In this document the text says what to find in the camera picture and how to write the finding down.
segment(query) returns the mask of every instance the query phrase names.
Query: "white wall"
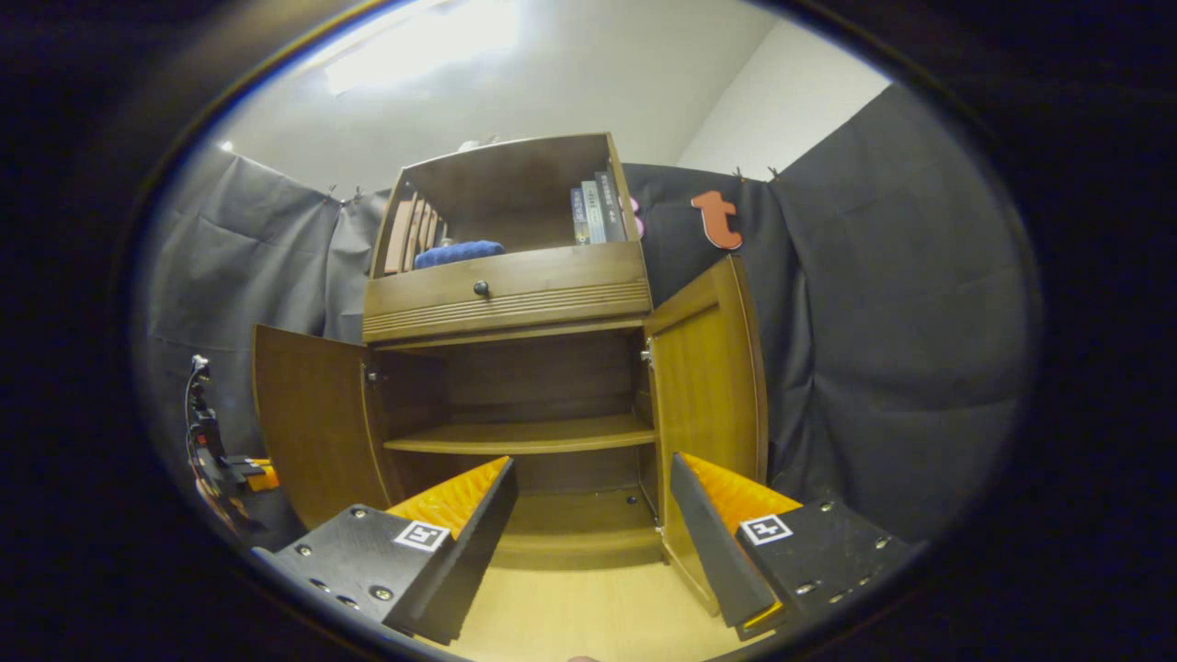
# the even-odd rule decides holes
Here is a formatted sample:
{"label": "white wall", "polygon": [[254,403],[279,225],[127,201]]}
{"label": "white wall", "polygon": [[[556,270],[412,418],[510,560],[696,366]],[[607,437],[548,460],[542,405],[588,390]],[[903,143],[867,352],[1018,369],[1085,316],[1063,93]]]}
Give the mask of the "white wall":
{"label": "white wall", "polygon": [[678,166],[770,179],[878,95],[889,80],[804,27],[779,21],[712,107]]}

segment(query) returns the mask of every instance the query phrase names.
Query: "gray fabric backdrop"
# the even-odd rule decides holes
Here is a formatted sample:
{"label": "gray fabric backdrop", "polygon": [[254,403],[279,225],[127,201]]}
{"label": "gray fabric backdrop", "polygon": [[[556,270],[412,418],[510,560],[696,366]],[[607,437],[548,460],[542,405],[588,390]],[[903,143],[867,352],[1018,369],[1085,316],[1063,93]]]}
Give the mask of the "gray fabric backdrop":
{"label": "gray fabric backdrop", "polygon": [[[842,496],[910,539],[949,522],[1028,391],[1032,305],[1017,220],[951,135],[892,86],[770,183],[625,173],[656,304],[723,254],[690,198],[718,190],[737,206],[773,486]],[[132,329],[141,405],[178,477],[192,353],[212,359],[208,397],[230,452],[264,455],[253,325],[359,342],[387,197],[340,203],[242,157],[193,155],[141,245]]]}

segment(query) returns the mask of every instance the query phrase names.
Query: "wooden shelf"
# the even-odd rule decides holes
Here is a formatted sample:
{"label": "wooden shelf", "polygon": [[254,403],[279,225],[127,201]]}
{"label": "wooden shelf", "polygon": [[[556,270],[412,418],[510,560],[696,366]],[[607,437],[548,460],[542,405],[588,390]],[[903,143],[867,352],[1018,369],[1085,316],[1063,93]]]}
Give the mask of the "wooden shelf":
{"label": "wooden shelf", "polygon": [[661,538],[637,486],[600,492],[523,494],[492,563],[500,568],[591,569],[661,560]]}
{"label": "wooden shelf", "polygon": [[538,423],[451,424],[430,428],[384,448],[451,455],[536,455],[649,444],[656,433],[631,413]]}

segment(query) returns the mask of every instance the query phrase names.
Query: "ceiling light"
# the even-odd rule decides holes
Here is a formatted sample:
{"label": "ceiling light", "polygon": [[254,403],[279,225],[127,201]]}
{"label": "ceiling light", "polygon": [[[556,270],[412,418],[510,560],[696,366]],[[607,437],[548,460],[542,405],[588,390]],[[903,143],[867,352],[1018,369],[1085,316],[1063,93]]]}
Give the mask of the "ceiling light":
{"label": "ceiling light", "polygon": [[324,71],[331,93],[404,81],[516,42],[514,12],[505,2],[467,0],[430,7],[432,11],[413,14],[327,65]]}
{"label": "ceiling light", "polygon": [[404,2],[395,7],[394,9],[385,11],[377,14],[374,18],[364,21],[359,26],[340,34],[335,39],[327,41],[320,48],[313,51],[297,66],[297,72],[307,72],[312,69],[319,69],[324,65],[333,61],[340,54],[347,53],[348,51],[354,51],[357,47],[363,46],[373,37],[379,35],[390,27],[404,22],[421,12],[444,4],[446,0],[415,0],[414,2]]}

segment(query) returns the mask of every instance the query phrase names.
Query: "gray curtain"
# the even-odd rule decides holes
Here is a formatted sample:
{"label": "gray curtain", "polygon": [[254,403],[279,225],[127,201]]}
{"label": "gray curtain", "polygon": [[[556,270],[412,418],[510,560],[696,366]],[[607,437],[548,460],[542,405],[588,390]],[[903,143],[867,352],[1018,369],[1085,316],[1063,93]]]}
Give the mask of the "gray curtain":
{"label": "gray curtain", "polygon": [[926,537],[990,476],[1029,397],[1040,303],[1020,220],[899,86],[770,187],[812,339],[806,382],[777,393],[791,429],[773,486]]}
{"label": "gray curtain", "polygon": [[[211,360],[207,396],[226,451],[265,457],[253,326],[359,342],[364,272],[386,200],[340,203],[218,148],[188,159],[139,246],[131,329],[139,405],[182,489],[192,490],[182,452],[192,355]],[[280,547],[299,534],[279,491],[248,505],[271,529],[248,544]]]}

